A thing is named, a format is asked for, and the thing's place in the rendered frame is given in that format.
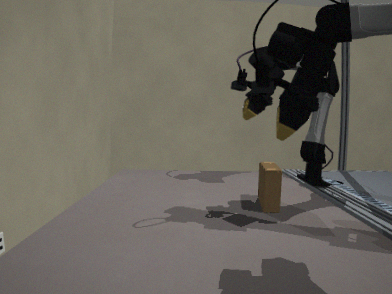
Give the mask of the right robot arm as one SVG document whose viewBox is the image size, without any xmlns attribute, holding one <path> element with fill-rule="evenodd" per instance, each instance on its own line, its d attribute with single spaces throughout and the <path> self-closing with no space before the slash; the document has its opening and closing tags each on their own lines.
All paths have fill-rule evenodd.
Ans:
<svg viewBox="0 0 392 294">
<path fill-rule="evenodd" d="M 265 65 L 269 65 L 269 78 L 282 79 L 285 75 L 283 70 L 297 71 L 297 69 L 301 67 L 299 65 L 301 60 L 296 65 L 292 65 L 288 62 L 280 61 L 277 58 L 269 56 L 267 54 L 267 47 L 257 48 L 256 53 L 260 64 L 262 64 L 262 59 L 265 59 Z M 238 81 L 235 80 L 231 83 L 231 89 L 238 91 L 245 91 L 247 90 L 247 87 L 251 89 L 252 82 L 246 81 L 247 73 L 245 70 L 246 69 L 243 69 L 243 72 L 240 72 Z M 302 141 L 300 150 L 300 155 L 303 161 L 306 162 L 306 171 L 305 174 L 297 174 L 298 178 L 314 187 L 331 186 L 330 183 L 322 180 L 321 164 L 326 164 L 324 143 L 329 108 L 333 101 L 333 97 L 335 97 L 335 94 L 339 90 L 339 80 L 334 61 L 329 68 L 328 78 L 324 79 L 325 80 L 317 95 L 317 98 L 319 98 L 319 110 L 312 112 L 309 130 L 305 137 L 305 141 Z"/>
</svg>

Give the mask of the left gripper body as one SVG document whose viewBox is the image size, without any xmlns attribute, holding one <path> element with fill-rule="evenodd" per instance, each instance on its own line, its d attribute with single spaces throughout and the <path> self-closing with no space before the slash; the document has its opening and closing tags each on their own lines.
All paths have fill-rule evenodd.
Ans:
<svg viewBox="0 0 392 294">
<path fill-rule="evenodd" d="M 279 123 L 296 131 L 306 123 L 311 112 L 319 109 L 317 95 L 323 82 L 324 78 L 318 73 L 299 67 L 291 82 L 294 85 L 290 84 L 279 97 Z"/>
</svg>

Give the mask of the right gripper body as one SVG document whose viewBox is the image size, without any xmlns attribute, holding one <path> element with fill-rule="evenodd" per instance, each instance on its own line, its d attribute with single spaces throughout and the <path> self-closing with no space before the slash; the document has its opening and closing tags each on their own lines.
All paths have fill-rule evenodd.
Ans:
<svg viewBox="0 0 392 294">
<path fill-rule="evenodd" d="M 251 95 L 251 91 L 249 91 L 248 93 L 246 93 L 245 96 L 247 96 L 246 100 L 248 100 L 249 98 L 247 110 L 250 109 L 256 115 L 264 111 L 266 106 L 270 106 L 273 104 L 273 98 L 271 97 L 271 95 Z"/>
</svg>

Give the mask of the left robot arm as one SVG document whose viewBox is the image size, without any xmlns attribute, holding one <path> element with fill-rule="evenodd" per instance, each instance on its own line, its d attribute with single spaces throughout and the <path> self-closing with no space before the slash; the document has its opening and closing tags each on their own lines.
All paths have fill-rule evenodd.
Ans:
<svg viewBox="0 0 392 294">
<path fill-rule="evenodd" d="M 315 32 L 280 22 L 270 38 L 268 55 L 293 65 L 301 60 L 301 67 L 324 77 L 336 55 L 337 43 L 392 34 L 392 3 L 326 5 L 318 11 L 315 21 Z M 252 95 L 273 95 L 274 84 L 287 89 L 292 83 L 269 78 L 269 65 L 262 59 L 258 81 L 252 81 Z"/>
</svg>

